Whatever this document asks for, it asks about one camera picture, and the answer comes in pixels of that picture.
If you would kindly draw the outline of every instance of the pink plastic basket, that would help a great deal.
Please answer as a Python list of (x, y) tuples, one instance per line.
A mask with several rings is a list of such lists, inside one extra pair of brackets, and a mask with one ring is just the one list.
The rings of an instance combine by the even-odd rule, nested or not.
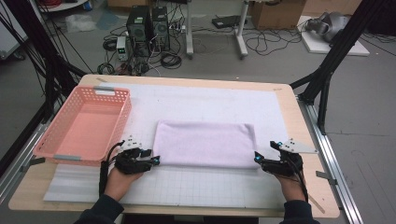
[(34, 154), (58, 163), (99, 166), (120, 141), (131, 108), (127, 89), (77, 86)]

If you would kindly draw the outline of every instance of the black pole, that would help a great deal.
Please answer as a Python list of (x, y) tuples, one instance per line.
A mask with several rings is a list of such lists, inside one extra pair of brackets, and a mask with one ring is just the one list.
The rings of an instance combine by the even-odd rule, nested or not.
[(299, 94), (299, 99), (307, 105), (312, 105), (321, 92), (318, 126), (322, 134), (326, 134), (324, 125), (332, 75), (386, 1), (388, 0), (362, 0), (320, 67), (313, 74), (290, 84), (293, 89), (296, 89), (308, 83), (304, 92)]

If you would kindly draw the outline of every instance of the folded pink towel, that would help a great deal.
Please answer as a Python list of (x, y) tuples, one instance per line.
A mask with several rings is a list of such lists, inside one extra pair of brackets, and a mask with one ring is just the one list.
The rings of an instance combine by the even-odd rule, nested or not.
[(160, 120), (154, 156), (161, 165), (256, 169), (254, 127), (244, 123)]

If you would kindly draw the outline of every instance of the hand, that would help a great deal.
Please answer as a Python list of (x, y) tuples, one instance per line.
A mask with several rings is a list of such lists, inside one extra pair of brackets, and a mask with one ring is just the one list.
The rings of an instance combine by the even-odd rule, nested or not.
[(280, 185), (282, 186), (282, 193), (287, 202), (294, 200), (305, 201), (301, 184), (298, 182), (298, 178), (296, 176), (276, 175), (276, 179), (279, 180)]
[(114, 167), (108, 175), (105, 195), (119, 201), (126, 194), (131, 184), (142, 175), (143, 173), (125, 175)]

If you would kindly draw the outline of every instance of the table leg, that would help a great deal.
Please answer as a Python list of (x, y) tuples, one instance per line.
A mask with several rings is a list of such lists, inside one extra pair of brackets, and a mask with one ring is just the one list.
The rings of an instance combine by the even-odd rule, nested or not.
[(187, 0), (186, 53), (187, 56), (192, 59), (194, 49), (192, 46), (191, 0)]
[(244, 0), (242, 3), (241, 21), (239, 22), (239, 27), (235, 30), (236, 41), (238, 42), (239, 48), (241, 49), (241, 59), (248, 56), (248, 50), (245, 45), (244, 38), (242, 37), (242, 32), (244, 30), (245, 19), (248, 14), (248, 0)]

